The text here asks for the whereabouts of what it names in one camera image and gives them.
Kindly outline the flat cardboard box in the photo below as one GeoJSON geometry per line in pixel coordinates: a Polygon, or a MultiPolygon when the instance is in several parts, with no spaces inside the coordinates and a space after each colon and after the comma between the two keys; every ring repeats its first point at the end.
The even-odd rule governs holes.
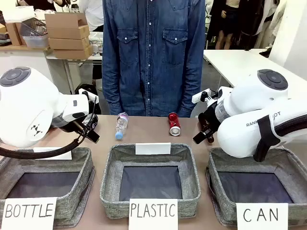
{"type": "Polygon", "coordinates": [[[85,60],[93,54],[93,47],[89,45],[84,50],[53,50],[53,53],[59,59],[85,60]]]}
{"type": "Polygon", "coordinates": [[[84,50],[90,43],[88,38],[83,39],[59,39],[49,38],[49,45],[54,50],[84,50]]]}

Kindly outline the grey fabric basket plastic label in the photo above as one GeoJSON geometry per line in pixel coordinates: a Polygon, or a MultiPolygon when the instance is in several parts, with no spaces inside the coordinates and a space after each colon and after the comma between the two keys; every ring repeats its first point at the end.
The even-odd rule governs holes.
{"type": "Polygon", "coordinates": [[[168,154],[136,148],[119,144],[109,150],[100,187],[106,216],[127,218],[132,198],[177,199],[180,219],[196,216],[201,187],[190,146],[172,143],[168,154]]]}

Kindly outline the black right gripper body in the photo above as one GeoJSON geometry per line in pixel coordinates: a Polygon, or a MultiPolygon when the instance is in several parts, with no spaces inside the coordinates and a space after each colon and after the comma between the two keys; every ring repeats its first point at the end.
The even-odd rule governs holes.
{"type": "Polygon", "coordinates": [[[211,132],[216,132],[221,122],[217,119],[215,115],[215,108],[217,103],[211,104],[206,111],[198,115],[198,120],[201,126],[201,131],[205,132],[207,130],[211,132]]]}

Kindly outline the grey fabric basket can label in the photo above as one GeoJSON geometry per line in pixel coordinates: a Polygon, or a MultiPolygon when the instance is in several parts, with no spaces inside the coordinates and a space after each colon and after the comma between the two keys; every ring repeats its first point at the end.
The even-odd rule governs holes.
{"type": "Polygon", "coordinates": [[[307,165],[288,149],[271,149],[262,162],[210,150],[206,177],[219,222],[234,227],[236,203],[288,203],[288,224],[307,225],[307,165]]]}

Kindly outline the blank white card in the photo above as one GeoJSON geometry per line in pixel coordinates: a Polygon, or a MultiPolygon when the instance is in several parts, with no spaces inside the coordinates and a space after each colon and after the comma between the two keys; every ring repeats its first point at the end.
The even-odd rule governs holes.
{"type": "Polygon", "coordinates": [[[171,151],[171,143],[136,143],[136,155],[169,155],[171,151]]]}
{"type": "MultiPolygon", "coordinates": [[[[53,151],[53,150],[58,150],[60,147],[34,147],[33,151],[34,152],[45,152],[45,151],[53,151]]],[[[49,158],[44,158],[43,160],[72,160],[72,155],[71,151],[63,153],[58,156],[54,157],[49,157],[49,158]]]]}

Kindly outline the white paper sign BOTTLE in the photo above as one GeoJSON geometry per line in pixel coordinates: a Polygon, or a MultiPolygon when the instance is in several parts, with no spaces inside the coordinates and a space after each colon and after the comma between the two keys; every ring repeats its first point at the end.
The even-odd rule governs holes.
{"type": "Polygon", "coordinates": [[[56,197],[6,199],[1,230],[53,230],[56,197]]]}

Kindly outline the bystander in black skirt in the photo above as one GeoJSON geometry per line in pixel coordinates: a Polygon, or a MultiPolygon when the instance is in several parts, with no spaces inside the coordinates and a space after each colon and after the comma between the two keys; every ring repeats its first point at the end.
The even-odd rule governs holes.
{"type": "Polygon", "coordinates": [[[216,37],[215,49],[230,49],[237,31],[240,0],[213,0],[207,40],[216,37]]]}

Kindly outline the person in denim shirt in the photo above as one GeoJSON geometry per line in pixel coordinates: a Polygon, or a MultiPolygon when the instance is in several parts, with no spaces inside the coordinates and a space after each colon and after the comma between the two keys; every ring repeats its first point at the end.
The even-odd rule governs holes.
{"type": "Polygon", "coordinates": [[[117,56],[123,112],[190,117],[187,63],[203,56],[205,0],[103,0],[103,10],[103,53],[117,56]]]}

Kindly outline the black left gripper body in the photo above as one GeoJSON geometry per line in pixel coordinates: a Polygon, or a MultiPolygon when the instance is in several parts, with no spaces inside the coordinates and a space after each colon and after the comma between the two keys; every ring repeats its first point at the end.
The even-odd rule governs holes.
{"type": "Polygon", "coordinates": [[[68,133],[81,133],[84,128],[82,125],[84,114],[72,114],[68,118],[70,121],[64,120],[64,118],[60,115],[53,118],[53,127],[60,128],[62,131],[68,133]]]}

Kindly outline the large open cardboard box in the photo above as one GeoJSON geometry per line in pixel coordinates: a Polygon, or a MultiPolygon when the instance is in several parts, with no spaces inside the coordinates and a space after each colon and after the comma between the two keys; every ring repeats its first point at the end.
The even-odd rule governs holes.
{"type": "Polygon", "coordinates": [[[90,29],[84,13],[56,12],[45,14],[49,38],[83,39],[90,35],[90,29]]]}

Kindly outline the person's left forearm denim sleeve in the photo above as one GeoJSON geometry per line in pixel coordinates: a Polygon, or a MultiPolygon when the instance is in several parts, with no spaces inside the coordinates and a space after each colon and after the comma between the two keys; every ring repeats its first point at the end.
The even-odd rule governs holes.
{"type": "Polygon", "coordinates": [[[185,94],[187,96],[187,108],[190,111],[192,111],[195,106],[192,102],[192,97],[200,92],[201,88],[202,60],[201,53],[199,57],[190,59],[187,63],[185,94]]]}

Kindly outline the clear plastic container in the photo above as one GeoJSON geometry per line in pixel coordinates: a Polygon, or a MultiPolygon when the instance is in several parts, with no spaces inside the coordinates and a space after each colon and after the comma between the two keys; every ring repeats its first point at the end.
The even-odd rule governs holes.
{"type": "Polygon", "coordinates": [[[21,22],[20,35],[29,48],[49,47],[46,24],[37,18],[21,22]]]}

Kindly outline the bystander in white shirt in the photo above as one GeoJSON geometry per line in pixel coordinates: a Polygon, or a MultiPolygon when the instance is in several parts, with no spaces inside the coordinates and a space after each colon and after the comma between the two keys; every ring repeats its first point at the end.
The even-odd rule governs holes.
{"type": "Polygon", "coordinates": [[[79,11],[85,14],[90,31],[104,31],[102,0],[79,0],[79,11]]]}

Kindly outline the person's right forearm denim sleeve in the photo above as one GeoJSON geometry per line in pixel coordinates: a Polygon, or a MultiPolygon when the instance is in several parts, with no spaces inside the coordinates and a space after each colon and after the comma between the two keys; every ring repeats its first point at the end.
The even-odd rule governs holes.
{"type": "Polygon", "coordinates": [[[119,68],[117,56],[103,53],[102,58],[102,82],[103,94],[108,102],[111,115],[123,112],[119,90],[119,68]]]}

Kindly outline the white paper sign CAN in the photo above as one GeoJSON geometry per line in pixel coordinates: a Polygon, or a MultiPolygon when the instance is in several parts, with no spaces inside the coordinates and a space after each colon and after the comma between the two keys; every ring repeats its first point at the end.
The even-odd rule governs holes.
{"type": "Polygon", "coordinates": [[[287,203],[236,203],[237,230],[288,230],[287,203]]]}

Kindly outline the white paper sign PLASTIC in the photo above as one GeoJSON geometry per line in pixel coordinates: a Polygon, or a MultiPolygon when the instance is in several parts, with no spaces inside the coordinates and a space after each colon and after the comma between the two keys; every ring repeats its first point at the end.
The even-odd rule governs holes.
{"type": "Polygon", "coordinates": [[[131,198],[129,230],[178,230],[178,200],[131,198]]]}

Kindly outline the white table with cabinet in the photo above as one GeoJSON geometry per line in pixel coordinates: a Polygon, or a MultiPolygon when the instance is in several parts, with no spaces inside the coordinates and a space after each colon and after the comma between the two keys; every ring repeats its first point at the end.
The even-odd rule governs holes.
{"type": "Polygon", "coordinates": [[[87,60],[58,59],[48,47],[30,49],[22,46],[0,46],[0,76],[17,66],[35,68],[53,82],[60,92],[74,94],[81,83],[92,82],[92,67],[101,65],[99,54],[87,60]]]}

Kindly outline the crushed red can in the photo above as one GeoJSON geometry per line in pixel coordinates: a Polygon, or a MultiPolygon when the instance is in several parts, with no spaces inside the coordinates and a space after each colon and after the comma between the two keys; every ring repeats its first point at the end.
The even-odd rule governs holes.
{"type": "Polygon", "coordinates": [[[170,125],[169,134],[172,136],[179,136],[181,132],[181,127],[176,113],[170,113],[168,115],[168,121],[170,125]]]}

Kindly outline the grey fabric basket bottle label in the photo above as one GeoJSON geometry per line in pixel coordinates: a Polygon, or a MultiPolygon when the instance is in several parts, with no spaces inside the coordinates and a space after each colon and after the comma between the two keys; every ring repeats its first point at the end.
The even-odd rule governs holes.
{"type": "Polygon", "coordinates": [[[54,228],[75,227],[95,174],[91,150],[75,148],[70,160],[0,160],[0,226],[7,198],[56,197],[54,228]]]}

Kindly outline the small clear plastic bottle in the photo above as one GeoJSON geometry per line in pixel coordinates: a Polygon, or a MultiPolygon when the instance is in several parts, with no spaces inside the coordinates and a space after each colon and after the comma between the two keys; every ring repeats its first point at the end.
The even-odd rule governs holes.
{"type": "Polygon", "coordinates": [[[116,140],[123,139],[123,136],[127,130],[128,120],[129,116],[126,112],[118,114],[116,122],[116,133],[115,133],[116,140]]]}

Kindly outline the bystander in white coat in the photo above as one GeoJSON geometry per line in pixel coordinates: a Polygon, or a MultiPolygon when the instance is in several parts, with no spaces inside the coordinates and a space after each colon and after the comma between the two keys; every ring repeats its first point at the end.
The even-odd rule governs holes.
{"type": "Polygon", "coordinates": [[[261,22],[254,48],[272,47],[283,19],[287,0],[264,0],[261,22]]]}

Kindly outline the small cardboard box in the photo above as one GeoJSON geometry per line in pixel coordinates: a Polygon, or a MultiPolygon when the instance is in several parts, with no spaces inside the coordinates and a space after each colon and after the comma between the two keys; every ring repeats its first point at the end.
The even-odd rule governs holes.
{"type": "Polygon", "coordinates": [[[22,23],[6,23],[5,26],[13,46],[26,45],[23,36],[21,35],[22,23]]]}

